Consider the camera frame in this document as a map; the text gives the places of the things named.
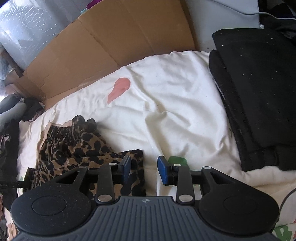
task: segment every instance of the leopard print fabric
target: leopard print fabric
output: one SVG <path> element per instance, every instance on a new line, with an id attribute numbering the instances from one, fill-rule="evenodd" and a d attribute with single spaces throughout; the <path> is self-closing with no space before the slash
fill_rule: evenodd
<path id="1" fill-rule="evenodd" d="M 50 127 L 39 153 L 31 187 L 40 186 L 81 165 L 94 170 L 106 163 L 120 163 L 125 155 L 131 157 L 131 173 L 126 184 L 114 186 L 115 196 L 145 196 L 143 151 L 114 153 L 97 132 L 95 120 L 85 121 L 78 115 L 73 118 L 71 126 Z M 96 184 L 91 184 L 88 196 L 93 199 L 95 192 Z"/>

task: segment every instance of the white cable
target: white cable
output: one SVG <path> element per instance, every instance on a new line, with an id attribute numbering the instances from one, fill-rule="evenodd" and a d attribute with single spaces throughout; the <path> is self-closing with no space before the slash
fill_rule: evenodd
<path id="1" fill-rule="evenodd" d="M 241 14 L 243 14 L 243 15 L 258 15 L 258 14 L 262 14 L 262 15 L 268 15 L 268 16 L 271 16 L 271 17 L 276 18 L 276 19 L 278 19 L 278 20 L 296 20 L 296 18 L 277 18 L 277 17 L 275 17 L 275 16 L 273 16 L 272 14 L 267 13 L 267 12 L 253 12 L 253 13 L 246 13 L 246 12 L 242 12 L 242 11 L 240 11 L 240 10 L 238 10 L 238 9 L 235 9 L 235 8 L 233 8 L 233 7 L 231 7 L 231 6 L 227 5 L 227 4 L 221 3 L 221 2 L 216 1 L 216 0 L 210 0 L 210 1 L 215 2 L 215 3 L 218 3 L 218 4 L 220 4 L 220 5 L 224 6 L 224 7 L 230 8 L 230 9 L 232 9 L 232 10 L 234 10 L 234 11 L 236 11 L 236 12 L 239 12 L 239 13 L 241 13 Z"/>

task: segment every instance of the green print on fabric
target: green print on fabric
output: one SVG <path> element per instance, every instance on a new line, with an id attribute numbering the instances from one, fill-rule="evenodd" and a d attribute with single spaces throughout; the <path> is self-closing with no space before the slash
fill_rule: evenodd
<path id="1" fill-rule="evenodd" d="M 289 230 L 287 225 L 283 225 L 280 227 L 275 228 L 276 236 L 281 241 L 291 241 L 292 238 L 292 231 Z"/>

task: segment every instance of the metal screw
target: metal screw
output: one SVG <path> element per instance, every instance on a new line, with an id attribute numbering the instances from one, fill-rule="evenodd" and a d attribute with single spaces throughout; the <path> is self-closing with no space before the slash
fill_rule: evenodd
<path id="1" fill-rule="evenodd" d="M 100 201 L 100 202 L 109 202 L 111 200 L 112 200 L 112 197 L 107 194 L 103 194 L 103 195 L 98 196 L 98 201 Z"/>
<path id="2" fill-rule="evenodd" d="M 191 195 L 188 194 L 183 194 L 179 196 L 179 200 L 181 202 L 191 202 L 193 200 L 193 197 Z"/>

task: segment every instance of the cardboard box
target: cardboard box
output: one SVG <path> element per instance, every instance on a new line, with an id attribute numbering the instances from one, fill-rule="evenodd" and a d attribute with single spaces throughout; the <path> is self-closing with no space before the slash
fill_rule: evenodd
<path id="1" fill-rule="evenodd" d="M 195 46 L 179 0 L 103 0 L 57 35 L 17 84 L 52 105 L 124 65 L 185 50 Z"/>

